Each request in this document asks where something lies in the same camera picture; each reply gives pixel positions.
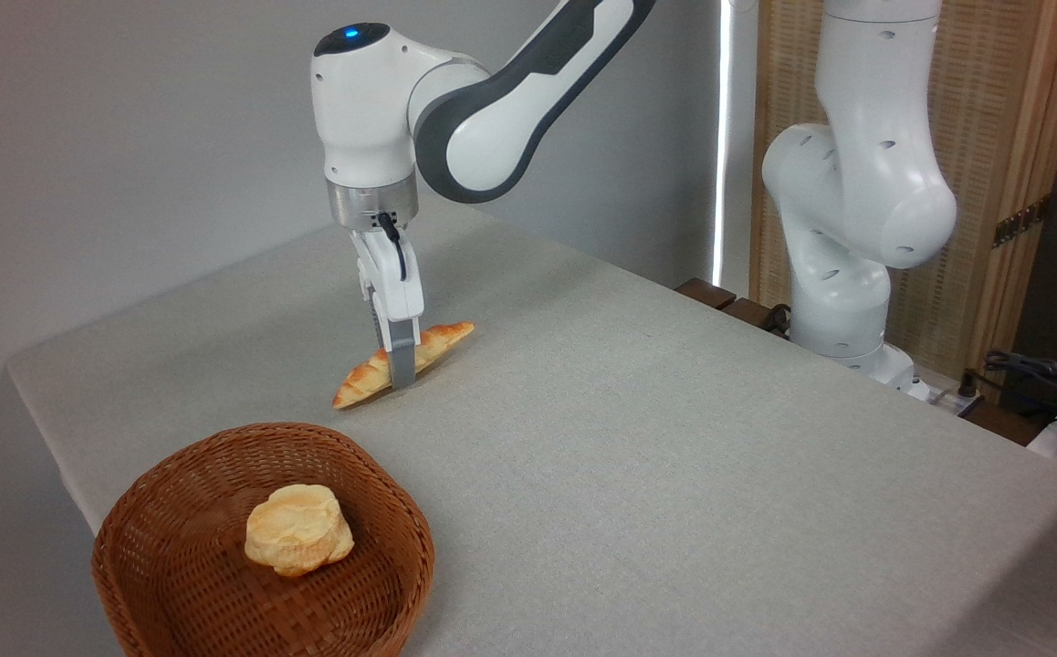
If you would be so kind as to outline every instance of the bread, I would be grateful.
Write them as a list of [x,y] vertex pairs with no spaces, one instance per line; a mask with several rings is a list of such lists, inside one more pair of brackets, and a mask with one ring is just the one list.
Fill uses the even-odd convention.
[[[460,340],[476,327],[471,321],[461,321],[459,324],[432,325],[427,332],[419,334],[420,344],[415,348],[415,372],[422,372],[430,363],[439,360]],[[386,350],[378,350],[371,355],[370,360],[350,370],[350,375],[338,388],[338,394],[333,398],[333,407],[346,408],[360,400],[369,399],[391,387],[391,361]]]
[[278,489],[244,525],[244,556],[286,578],[340,561],[353,547],[341,506],[324,486]]

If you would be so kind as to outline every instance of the croissant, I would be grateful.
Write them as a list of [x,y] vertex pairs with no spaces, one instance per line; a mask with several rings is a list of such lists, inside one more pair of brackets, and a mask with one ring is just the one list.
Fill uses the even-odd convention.
[[[461,321],[459,324],[432,325],[427,332],[420,333],[420,344],[415,348],[415,372],[422,372],[439,360],[475,327],[471,321]],[[379,349],[371,355],[370,360],[350,370],[345,382],[338,388],[338,394],[333,398],[333,407],[356,405],[390,387],[391,361],[387,358],[386,350]]]

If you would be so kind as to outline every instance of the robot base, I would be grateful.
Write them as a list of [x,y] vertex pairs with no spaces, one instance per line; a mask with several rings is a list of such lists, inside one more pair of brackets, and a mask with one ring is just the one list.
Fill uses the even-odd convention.
[[895,345],[883,344],[866,355],[833,358],[833,362],[866,374],[874,381],[896,388],[912,398],[922,400],[930,398],[930,387],[913,373],[913,359]]

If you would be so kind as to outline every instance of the bread roll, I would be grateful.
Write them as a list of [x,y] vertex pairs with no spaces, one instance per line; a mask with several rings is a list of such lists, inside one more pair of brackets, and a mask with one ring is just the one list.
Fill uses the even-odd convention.
[[245,557],[286,578],[340,561],[353,547],[341,506],[324,486],[294,484],[274,491],[244,527]]

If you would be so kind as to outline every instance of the wooden block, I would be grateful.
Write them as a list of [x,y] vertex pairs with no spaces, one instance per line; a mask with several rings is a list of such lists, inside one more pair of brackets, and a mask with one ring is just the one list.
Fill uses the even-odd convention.
[[772,308],[755,303],[750,299],[737,299],[724,308],[724,313],[765,332],[772,325]]
[[722,287],[716,287],[701,278],[687,280],[686,283],[683,283],[679,287],[674,287],[674,290],[684,297],[697,300],[697,302],[708,304],[712,308],[716,308],[716,311],[724,311],[725,307],[736,300],[736,294],[734,294],[734,292],[724,290]]

